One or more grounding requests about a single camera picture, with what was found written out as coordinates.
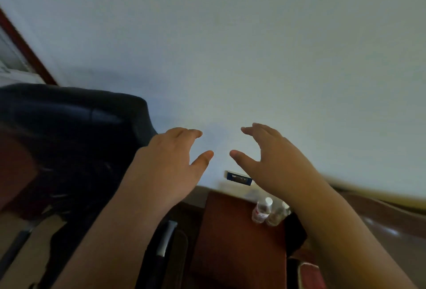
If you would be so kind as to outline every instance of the beige tile floor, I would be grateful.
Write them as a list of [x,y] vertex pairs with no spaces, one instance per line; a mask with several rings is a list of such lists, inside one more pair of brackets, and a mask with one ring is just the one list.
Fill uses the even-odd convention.
[[[0,256],[26,224],[10,213],[0,214]],[[0,289],[28,289],[29,285],[40,280],[49,259],[50,238],[63,225],[59,216],[51,216],[35,228],[0,281]]]

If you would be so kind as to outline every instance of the plastic bottle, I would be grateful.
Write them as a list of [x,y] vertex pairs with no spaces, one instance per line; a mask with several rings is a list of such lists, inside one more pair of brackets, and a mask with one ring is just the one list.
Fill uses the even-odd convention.
[[272,208],[272,198],[266,197],[257,202],[256,207],[253,210],[251,219],[255,223],[263,223],[264,220],[269,216]]
[[277,226],[289,214],[290,207],[285,202],[282,202],[281,206],[269,214],[268,218],[266,219],[266,224],[269,226]]

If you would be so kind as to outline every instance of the black leather chair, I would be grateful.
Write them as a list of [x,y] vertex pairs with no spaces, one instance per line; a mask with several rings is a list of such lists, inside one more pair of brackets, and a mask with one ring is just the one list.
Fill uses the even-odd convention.
[[[29,227],[1,259],[0,279],[31,230],[57,214],[67,223],[51,238],[50,259],[37,285],[50,288],[114,195],[137,149],[147,146],[156,131],[142,98],[33,84],[0,88],[0,125],[29,150],[38,170],[5,207],[28,220]],[[175,226],[167,218],[160,223],[146,252],[138,288],[161,286]]]

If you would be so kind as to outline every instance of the hand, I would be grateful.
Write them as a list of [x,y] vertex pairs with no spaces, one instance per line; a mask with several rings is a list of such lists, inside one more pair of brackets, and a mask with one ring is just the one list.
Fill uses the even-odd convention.
[[291,206],[321,175],[309,160],[277,130],[267,125],[253,123],[252,127],[241,128],[260,146],[260,162],[246,154],[232,150],[229,154],[254,179],[263,190],[286,201]]
[[136,152],[120,187],[172,208],[194,189],[213,158],[213,151],[206,151],[189,164],[189,151],[202,135],[199,130],[173,128],[154,136]]

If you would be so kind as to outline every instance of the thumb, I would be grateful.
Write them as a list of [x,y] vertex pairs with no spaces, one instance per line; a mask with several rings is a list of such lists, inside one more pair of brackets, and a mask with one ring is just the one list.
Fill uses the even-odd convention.
[[200,180],[201,176],[207,169],[210,160],[213,158],[214,152],[209,150],[198,156],[197,159],[191,164],[193,171],[195,172],[196,177]]
[[231,150],[229,153],[232,159],[252,178],[254,178],[256,166],[258,161],[252,159],[247,154],[237,150]]

